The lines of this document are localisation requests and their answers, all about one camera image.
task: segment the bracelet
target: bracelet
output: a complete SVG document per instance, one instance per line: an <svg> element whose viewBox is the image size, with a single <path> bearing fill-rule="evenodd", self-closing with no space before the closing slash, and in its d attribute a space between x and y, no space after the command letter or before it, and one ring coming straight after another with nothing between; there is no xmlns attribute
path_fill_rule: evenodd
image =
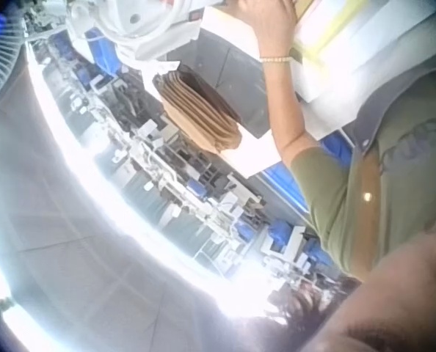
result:
<svg viewBox="0 0 436 352"><path fill-rule="evenodd" d="M261 57L261 62L273 62L277 64L283 64L285 62L290 62L292 60L291 56L278 56L278 57Z"/></svg>

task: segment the fan grille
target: fan grille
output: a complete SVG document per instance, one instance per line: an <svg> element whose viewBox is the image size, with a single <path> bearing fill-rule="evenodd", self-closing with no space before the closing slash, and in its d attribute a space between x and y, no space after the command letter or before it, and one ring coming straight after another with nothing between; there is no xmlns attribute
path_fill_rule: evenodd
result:
<svg viewBox="0 0 436 352"><path fill-rule="evenodd" d="M9 78L23 43L21 11L17 8L0 14L0 90Z"/></svg>

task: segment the olive green shirt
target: olive green shirt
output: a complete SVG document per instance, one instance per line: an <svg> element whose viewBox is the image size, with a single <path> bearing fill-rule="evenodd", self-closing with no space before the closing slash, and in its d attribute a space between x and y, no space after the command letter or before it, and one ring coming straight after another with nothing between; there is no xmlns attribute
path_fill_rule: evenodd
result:
<svg viewBox="0 0 436 352"><path fill-rule="evenodd" d="M381 180L377 258L436 221L436 72L417 80L387 110L372 147ZM360 195L354 152L350 169L322 148L297 155L291 171L308 204L321 246L349 273Z"/></svg>

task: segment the short sleeve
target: short sleeve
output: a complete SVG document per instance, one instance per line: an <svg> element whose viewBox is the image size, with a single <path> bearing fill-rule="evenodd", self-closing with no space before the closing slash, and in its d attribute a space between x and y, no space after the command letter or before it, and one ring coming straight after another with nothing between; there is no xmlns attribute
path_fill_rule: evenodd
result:
<svg viewBox="0 0 436 352"><path fill-rule="evenodd" d="M342 221L345 218L349 170L324 149L314 147L295 157L291 163L291 173L305 198L322 247L331 257L340 258L342 253L334 253L333 250L335 247L342 250L343 247L333 244L345 240L342 238Z"/></svg>

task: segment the hand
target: hand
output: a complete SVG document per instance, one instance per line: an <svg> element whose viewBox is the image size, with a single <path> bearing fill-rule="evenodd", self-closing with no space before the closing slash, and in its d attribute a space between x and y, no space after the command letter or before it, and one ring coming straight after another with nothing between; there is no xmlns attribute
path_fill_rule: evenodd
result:
<svg viewBox="0 0 436 352"><path fill-rule="evenodd" d="M235 0L240 17L254 29L261 57L288 56L297 16L292 0Z"/></svg>

